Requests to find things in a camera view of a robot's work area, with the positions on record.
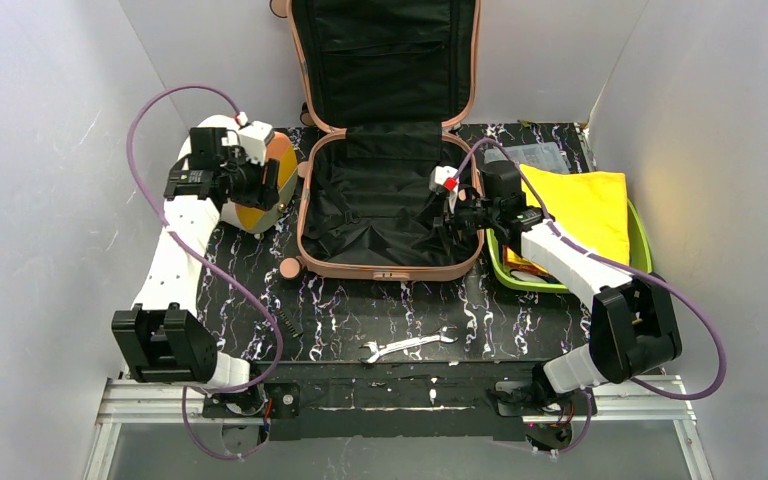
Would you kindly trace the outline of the white printed garment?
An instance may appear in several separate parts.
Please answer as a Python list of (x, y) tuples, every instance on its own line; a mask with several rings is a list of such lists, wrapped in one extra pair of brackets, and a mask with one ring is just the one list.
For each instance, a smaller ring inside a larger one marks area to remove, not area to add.
[(556, 284), (557, 283), (557, 280), (552, 275), (549, 275), (547, 272), (542, 271), (540, 269), (531, 269), (531, 270), (512, 269), (509, 272), (509, 275), (512, 278), (515, 278), (518, 281), (522, 281), (522, 282), (540, 283), (540, 284)]

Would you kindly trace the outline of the yellow snack packet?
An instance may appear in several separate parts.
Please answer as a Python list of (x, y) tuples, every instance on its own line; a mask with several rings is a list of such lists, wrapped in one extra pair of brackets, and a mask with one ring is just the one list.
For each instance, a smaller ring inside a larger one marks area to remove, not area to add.
[(613, 261), (630, 262), (628, 197), (622, 173), (557, 174), (527, 165), (520, 170), (578, 244)]

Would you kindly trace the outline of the green plastic tray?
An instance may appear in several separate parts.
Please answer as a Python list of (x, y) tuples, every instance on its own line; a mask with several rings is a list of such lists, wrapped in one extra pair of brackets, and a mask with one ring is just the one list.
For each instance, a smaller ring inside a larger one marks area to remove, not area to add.
[[(644, 225), (631, 201), (628, 201), (627, 210), (630, 265), (636, 269), (652, 273), (654, 271), (653, 260)], [(511, 274), (512, 270), (504, 264), (500, 254), (499, 243), (491, 230), (485, 231), (485, 245), (489, 253), (494, 275), (505, 287), (523, 292), (569, 294), (569, 290), (562, 284), (526, 281), (515, 278)]]

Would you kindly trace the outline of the pink hard-shell suitcase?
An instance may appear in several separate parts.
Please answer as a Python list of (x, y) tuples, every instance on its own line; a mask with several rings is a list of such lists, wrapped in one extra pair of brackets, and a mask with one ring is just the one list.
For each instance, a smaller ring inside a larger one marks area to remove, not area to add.
[(436, 166), (481, 183), (453, 129), (475, 97), (477, 1), (288, 1), (283, 7), (308, 112), (321, 132), (300, 165), (293, 278), (449, 281), (466, 274), (483, 231), (452, 242)]

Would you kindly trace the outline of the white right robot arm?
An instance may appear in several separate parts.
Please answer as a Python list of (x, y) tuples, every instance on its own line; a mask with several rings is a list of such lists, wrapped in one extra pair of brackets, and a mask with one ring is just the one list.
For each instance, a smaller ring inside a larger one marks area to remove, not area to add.
[(483, 189), (469, 188), (443, 219), (446, 235), (489, 229), (496, 241), (537, 264), (588, 308), (588, 342), (534, 367), (528, 397), (548, 403), (577, 389), (619, 384), (682, 352), (672, 301), (647, 283), (597, 258), (541, 208), (530, 206), (521, 170), (510, 162), (480, 169)]

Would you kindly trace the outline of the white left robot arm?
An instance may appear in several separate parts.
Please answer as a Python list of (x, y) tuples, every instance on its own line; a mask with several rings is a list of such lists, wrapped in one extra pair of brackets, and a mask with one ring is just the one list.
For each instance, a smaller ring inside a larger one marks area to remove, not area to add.
[(148, 277), (131, 309), (113, 315), (112, 332), (130, 377), (214, 393), (239, 393), (265, 381), (276, 362), (253, 376), (254, 367), (221, 352), (196, 317), (203, 269), (239, 285), (205, 258), (220, 219), (215, 202), (196, 194), (178, 195), (163, 203), (160, 218), (163, 228)]

